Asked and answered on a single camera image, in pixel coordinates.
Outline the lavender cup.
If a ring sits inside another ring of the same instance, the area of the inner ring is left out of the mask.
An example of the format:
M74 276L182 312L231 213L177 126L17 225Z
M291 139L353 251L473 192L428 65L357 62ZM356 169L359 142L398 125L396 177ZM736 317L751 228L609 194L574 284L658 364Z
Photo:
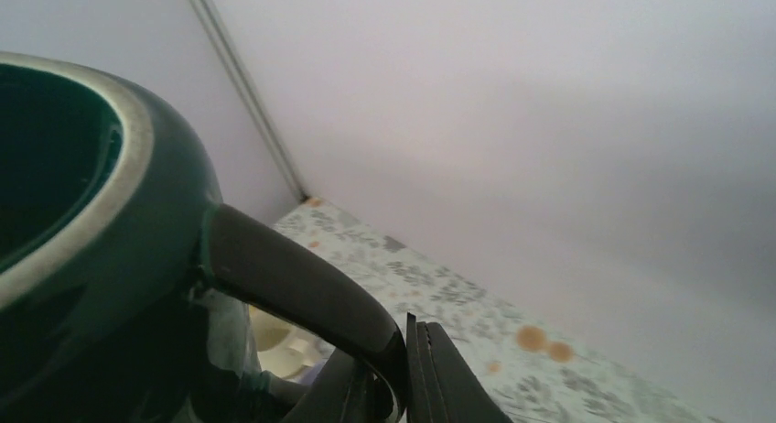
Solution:
M316 363L313 366L308 367L297 379L296 382L300 385L312 385L317 377L319 376L321 370L324 368L326 363L329 361L328 357L323 358L321 361Z

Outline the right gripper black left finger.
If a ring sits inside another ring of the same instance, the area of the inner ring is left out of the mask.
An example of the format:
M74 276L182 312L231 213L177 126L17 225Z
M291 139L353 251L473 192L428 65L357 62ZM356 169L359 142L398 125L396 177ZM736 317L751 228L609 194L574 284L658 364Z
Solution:
M378 388L386 352L335 350L284 422L386 422L388 395Z

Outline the cream white mug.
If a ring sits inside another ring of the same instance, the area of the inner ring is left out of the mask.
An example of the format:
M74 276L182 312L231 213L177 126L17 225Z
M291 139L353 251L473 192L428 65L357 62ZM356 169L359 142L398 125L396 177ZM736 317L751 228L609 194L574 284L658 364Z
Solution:
M260 365L275 376L295 379L323 360L318 338L253 306L251 328Z

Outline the dark green mug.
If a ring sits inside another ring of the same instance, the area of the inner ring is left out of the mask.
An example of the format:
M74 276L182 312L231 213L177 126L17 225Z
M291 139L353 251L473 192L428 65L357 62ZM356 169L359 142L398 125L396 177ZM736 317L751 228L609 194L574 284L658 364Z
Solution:
M309 385L259 363L249 307L337 349L386 352L388 420L408 402L399 326L335 266L223 201L186 120L75 63L1 55L1 419L284 422Z

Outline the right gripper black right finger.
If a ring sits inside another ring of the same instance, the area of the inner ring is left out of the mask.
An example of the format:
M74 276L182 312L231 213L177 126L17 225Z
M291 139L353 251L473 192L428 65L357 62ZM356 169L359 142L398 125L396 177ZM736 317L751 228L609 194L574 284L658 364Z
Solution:
M406 349L410 396L406 420L415 423L510 423L437 322L409 313Z

